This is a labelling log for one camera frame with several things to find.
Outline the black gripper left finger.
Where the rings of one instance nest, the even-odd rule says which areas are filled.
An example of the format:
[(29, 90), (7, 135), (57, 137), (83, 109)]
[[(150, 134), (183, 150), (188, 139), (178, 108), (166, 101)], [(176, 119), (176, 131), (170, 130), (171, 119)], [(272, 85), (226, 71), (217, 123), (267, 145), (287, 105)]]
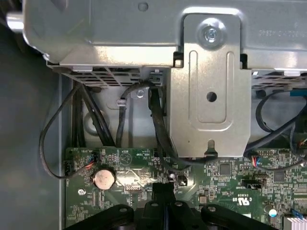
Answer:
[(119, 204), (73, 224), (68, 230), (161, 230), (164, 221), (164, 184), (153, 184), (152, 200), (144, 207)]

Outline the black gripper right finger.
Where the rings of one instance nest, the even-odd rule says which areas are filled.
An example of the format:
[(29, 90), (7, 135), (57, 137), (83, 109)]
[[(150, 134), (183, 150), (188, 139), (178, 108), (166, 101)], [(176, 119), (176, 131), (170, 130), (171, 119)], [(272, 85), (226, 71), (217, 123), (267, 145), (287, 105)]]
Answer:
[(201, 211), (177, 200), (173, 183), (164, 184), (170, 229), (172, 230), (271, 230), (262, 222), (238, 214), (217, 204), (205, 204)]

